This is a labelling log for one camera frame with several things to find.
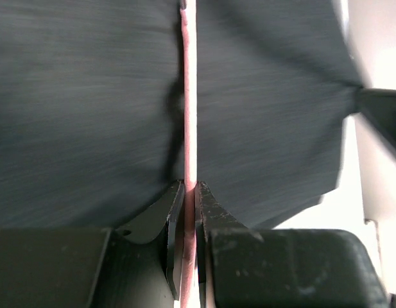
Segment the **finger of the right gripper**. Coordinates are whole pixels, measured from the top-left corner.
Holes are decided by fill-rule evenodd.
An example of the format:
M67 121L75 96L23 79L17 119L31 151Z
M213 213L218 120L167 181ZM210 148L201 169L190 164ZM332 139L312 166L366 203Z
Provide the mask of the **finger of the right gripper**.
M355 104L396 159L396 90L359 89Z

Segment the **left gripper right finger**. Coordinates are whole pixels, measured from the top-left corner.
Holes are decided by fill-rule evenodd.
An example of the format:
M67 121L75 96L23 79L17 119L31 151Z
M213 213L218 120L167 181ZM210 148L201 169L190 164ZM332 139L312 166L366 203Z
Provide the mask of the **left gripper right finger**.
M196 275L198 279L200 307L207 303L207 243L209 234L215 228L244 228L229 211L215 199L205 182L198 182L195 188L195 231L196 231Z

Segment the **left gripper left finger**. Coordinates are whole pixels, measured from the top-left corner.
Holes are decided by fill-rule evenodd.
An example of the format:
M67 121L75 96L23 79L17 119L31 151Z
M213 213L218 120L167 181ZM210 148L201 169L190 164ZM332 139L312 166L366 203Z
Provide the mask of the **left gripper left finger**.
M180 299L184 250L185 185L173 182L146 210L117 228L118 234L133 244L157 243L160 264L175 300Z

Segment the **pink plastic hanger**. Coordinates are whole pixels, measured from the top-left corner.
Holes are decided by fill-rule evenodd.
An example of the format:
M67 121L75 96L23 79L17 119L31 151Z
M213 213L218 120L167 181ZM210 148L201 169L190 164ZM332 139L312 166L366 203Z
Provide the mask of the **pink plastic hanger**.
M196 1L181 1L180 14L184 44L184 253L180 306L194 307L196 235L194 226L197 184L197 31Z

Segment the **black trousers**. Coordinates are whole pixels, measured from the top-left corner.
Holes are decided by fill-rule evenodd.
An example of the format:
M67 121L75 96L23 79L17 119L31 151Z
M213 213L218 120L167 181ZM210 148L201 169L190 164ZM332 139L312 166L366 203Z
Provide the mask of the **black trousers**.
M361 86L331 1L198 1L198 176L248 227L336 186ZM0 226L109 226L183 173L176 1L0 1Z

